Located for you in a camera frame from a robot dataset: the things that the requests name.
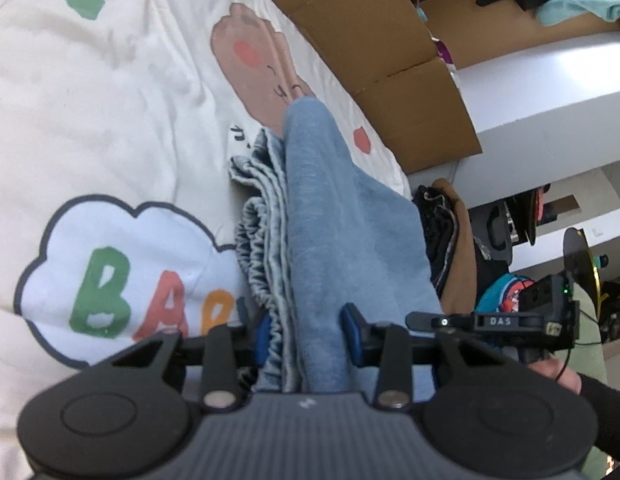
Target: teal cloth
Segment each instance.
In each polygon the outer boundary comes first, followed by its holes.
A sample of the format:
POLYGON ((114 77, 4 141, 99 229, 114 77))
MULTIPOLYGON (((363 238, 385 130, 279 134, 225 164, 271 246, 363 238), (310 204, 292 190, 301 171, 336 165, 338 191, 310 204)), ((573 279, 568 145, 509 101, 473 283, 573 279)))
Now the teal cloth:
POLYGON ((551 27, 591 12, 606 22, 620 19, 620 0, 550 0, 536 9, 536 19, 551 27))

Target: orange letter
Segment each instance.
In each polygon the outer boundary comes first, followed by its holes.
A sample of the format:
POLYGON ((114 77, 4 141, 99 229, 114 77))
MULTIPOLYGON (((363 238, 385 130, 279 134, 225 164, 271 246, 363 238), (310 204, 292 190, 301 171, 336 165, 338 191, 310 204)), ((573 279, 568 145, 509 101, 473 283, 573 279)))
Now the orange letter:
POLYGON ((159 284, 154 291, 154 297, 148 307, 141 328, 134 334, 134 340, 140 341, 161 329, 159 323, 165 326, 176 326, 183 337, 187 337, 187 320, 185 314, 185 289, 183 282, 176 272, 164 270, 159 278, 159 284), (172 294, 173 304, 167 305, 172 294))
POLYGON ((228 291, 217 288, 210 292, 203 301, 201 310, 201 335, 207 335, 213 326, 227 323, 232 307, 234 307, 234 296, 228 291), (213 318, 212 314, 215 312, 216 305, 221 306, 221 312, 213 318))

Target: bed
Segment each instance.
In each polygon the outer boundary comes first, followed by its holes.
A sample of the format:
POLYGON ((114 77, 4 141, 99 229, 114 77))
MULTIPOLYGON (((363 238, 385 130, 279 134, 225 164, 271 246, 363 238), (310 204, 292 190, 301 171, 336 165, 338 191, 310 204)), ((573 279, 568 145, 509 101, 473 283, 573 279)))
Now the bed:
POLYGON ((270 0, 0 0, 0 480, 27 399, 165 326, 251 308, 232 155, 316 95, 353 161, 394 155, 270 0))

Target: cartoon bear print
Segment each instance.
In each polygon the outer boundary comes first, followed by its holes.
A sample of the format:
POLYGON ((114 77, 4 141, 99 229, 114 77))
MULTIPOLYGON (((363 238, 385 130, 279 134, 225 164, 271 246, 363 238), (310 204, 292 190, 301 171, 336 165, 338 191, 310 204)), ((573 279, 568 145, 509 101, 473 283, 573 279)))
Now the cartoon bear print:
MULTIPOLYGON (((248 114, 283 135, 287 106, 302 96, 315 97, 308 83, 296 72, 283 32, 250 7, 233 3, 230 13, 216 23, 210 38, 212 52, 225 78, 248 114)), ((370 154, 372 145, 365 130, 352 132, 355 145, 370 154)))

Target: metal bolt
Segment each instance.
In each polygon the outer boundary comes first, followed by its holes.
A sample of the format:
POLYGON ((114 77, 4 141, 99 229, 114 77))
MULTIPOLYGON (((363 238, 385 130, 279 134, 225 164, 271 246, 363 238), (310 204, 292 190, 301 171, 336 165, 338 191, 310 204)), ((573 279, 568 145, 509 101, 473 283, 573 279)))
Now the metal bolt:
POLYGON ((210 408, 224 410, 236 402, 236 396, 226 390, 215 390, 203 396, 203 403, 210 408))
POLYGON ((393 410, 400 410, 408 404, 410 404, 410 397, 404 392, 398 390, 386 390, 379 395, 378 402, 384 408, 392 408, 393 410))

